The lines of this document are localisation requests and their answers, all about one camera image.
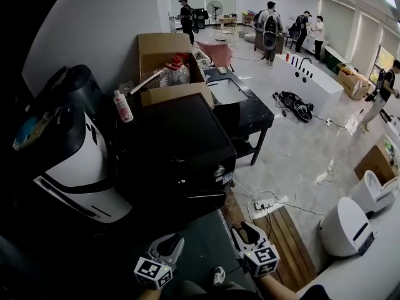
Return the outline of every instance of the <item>plastic bottle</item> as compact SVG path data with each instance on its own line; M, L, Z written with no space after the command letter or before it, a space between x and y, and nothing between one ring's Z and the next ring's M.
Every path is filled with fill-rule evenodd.
M125 123L132 121L133 114L125 96L121 94L119 90L115 90L114 95L114 103L117 106L118 114L121 117L121 120Z
M160 74L160 86L171 87L190 82L190 71L183 64L181 57L173 57L172 63L167 63Z

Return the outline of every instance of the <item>pink chair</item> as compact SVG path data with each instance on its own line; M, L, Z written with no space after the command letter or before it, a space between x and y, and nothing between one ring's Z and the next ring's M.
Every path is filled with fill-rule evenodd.
M231 65L232 50L229 46L224 44L206 44L197 41L199 48L204 52L210 59L211 63L214 63L217 68L219 67L231 67L232 72L235 70Z

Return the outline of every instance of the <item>table leg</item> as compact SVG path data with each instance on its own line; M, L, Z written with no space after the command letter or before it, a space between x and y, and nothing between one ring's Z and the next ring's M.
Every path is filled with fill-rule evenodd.
M264 142L264 138L265 138L266 134L267 134L267 129L261 130L261 134L260 134L260 137L258 138L258 142L257 142L257 146L256 146L257 151L253 154L250 165L253 165L254 163L256 163L258 154L260 153L260 150L261 150L261 146L263 146L263 142Z

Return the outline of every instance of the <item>woman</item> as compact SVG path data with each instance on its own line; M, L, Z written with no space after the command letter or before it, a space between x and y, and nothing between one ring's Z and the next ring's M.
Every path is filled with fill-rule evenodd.
M321 16L317 16L317 25L315 26L315 28L311 27L311 30L315 32L315 58L319 60L319 57L321 55L321 47L324 43L325 36L324 18Z

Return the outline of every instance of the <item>label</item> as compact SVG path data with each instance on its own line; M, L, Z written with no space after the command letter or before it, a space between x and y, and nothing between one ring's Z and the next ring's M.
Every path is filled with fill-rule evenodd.
M230 180L232 180L232 177L233 177L233 171L225 174L225 176L222 179L222 184L228 183Z

